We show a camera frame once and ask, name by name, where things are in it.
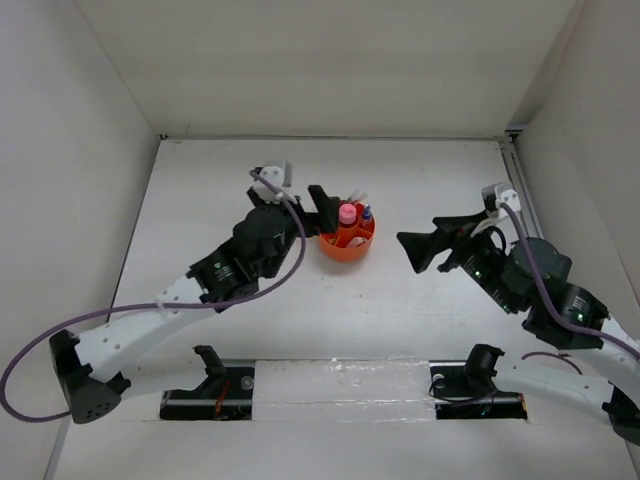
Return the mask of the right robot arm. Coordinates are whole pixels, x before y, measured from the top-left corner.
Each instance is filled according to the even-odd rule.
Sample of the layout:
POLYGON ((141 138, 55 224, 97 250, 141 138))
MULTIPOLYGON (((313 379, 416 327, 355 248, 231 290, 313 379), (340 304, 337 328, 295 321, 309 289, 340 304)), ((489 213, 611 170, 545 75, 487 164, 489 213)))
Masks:
POLYGON ((413 270, 425 271, 445 253, 438 271, 463 270, 506 314, 525 314, 523 329, 577 358, 594 375, 527 362, 488 344, 472 347, 454 374, 435 373, 429 387, 439 408, 489 410, 501 395, 530 395, 581 410, 631 444, 639 442, 639 344, 587 289, 568 280, 572 261, 551 243, 519 232, 514 242, 488 214, 437 217, 430 233, 396 235, 413 270))

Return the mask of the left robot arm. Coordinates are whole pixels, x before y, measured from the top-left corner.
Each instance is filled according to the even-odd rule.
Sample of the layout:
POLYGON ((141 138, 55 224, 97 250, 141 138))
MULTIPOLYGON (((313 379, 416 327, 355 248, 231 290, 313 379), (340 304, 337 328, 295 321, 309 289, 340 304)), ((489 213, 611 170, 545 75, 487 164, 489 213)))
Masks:
POLYGON ((308 192, 313 212, 296 197, 279 195, 269 203, 251 188, 254 207, 231 237, 192 264, 154 303, 122 307, 120 318, 78 334, 66 328, 53 334, 53 367, 73 422, 101 419, 146 386, 168 389, 173 375, 143 367, 144 353, 196 322, 264 296, 262 279, 282 285, 286 279, 278 272, 294 242, 339 226, 340 199, 319 185, 308 192))

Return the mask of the pink glue bottle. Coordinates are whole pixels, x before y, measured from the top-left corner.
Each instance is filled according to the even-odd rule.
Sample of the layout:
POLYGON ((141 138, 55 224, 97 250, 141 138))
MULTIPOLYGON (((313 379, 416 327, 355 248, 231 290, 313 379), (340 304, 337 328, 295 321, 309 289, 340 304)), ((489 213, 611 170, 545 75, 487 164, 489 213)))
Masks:
POLYGON ((358 223, 357 207, 351 203, 342 203, 339 207, 339 224, 341 228, 351 228, 358 223))

